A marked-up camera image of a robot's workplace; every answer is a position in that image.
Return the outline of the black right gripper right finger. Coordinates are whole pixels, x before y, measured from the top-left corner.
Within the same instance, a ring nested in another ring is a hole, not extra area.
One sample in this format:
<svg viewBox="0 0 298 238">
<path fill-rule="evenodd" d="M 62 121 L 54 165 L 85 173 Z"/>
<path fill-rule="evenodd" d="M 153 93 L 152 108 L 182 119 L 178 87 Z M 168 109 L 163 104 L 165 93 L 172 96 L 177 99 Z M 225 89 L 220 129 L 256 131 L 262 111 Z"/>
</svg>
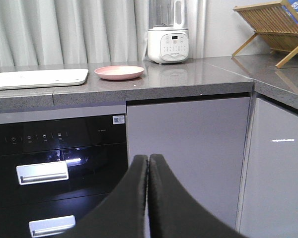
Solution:
<svg viewBox="0 0 298 238">
<path fill-rule="evenodd" d="M 240 238 L 183 187 L 162 154 L 149 158 L 149 227 L 153 238 Z"/>
</svg>

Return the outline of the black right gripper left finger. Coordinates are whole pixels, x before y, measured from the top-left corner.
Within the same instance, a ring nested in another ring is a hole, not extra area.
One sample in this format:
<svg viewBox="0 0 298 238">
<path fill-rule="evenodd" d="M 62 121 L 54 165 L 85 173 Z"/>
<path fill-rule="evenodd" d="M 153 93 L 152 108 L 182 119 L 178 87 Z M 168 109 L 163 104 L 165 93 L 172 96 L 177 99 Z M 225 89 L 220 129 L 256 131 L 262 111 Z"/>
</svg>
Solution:
<svg viewBox="0 0 298 238">
<path fill-rule="evenodd" d="M 148 157 L 136 155 L 113 191 L 63 238 L 143 238 Z"/>
</svg>

